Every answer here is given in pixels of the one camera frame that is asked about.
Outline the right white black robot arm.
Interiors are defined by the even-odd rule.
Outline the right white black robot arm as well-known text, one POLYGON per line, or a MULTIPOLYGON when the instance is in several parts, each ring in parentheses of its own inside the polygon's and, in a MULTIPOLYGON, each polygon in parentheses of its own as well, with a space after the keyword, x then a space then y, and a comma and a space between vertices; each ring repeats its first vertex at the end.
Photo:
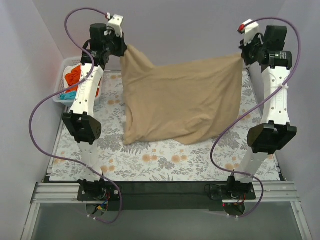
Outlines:
POLYGON ((248 20, 240 25, 243 34, 239 48, 244 63, 258 63, 264 84, 263 113, 260 124, 247 134, 248 149, 240 165, 228 177, 226 191, 232 197, 245 197, 253 191, 253 176, 268 156, 281 150, 297 134, 288 114, 288 84, 292 53, 285 51, 287 27, 268 25, 261 34, 259 24, 248 20))

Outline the beige t shirt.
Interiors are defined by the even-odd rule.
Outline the beige t shirt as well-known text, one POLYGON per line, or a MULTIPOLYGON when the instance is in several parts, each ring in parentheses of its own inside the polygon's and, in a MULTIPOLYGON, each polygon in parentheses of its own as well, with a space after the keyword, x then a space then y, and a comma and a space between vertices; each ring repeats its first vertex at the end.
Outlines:
POLYGON ((239 116, 239 53, 156 66, 129 45, 120 64, 125 145, 170 139, 196 144, 218 136, 239 116))

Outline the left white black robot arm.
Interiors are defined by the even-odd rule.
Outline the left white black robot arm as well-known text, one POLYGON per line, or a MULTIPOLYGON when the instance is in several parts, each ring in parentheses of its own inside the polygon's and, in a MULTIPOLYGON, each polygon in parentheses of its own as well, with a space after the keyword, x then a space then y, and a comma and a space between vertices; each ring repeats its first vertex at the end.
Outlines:
POLYGON ((62 120, 77 142, 81 161, 100 173, 97 140, 101 123, 94 118, 94 104, 110 56, 124 56, 127 46, 119 23, 95 23, 90 26, 90 39, 83 45, 80 60, 80 84, 74 102, 62 120))

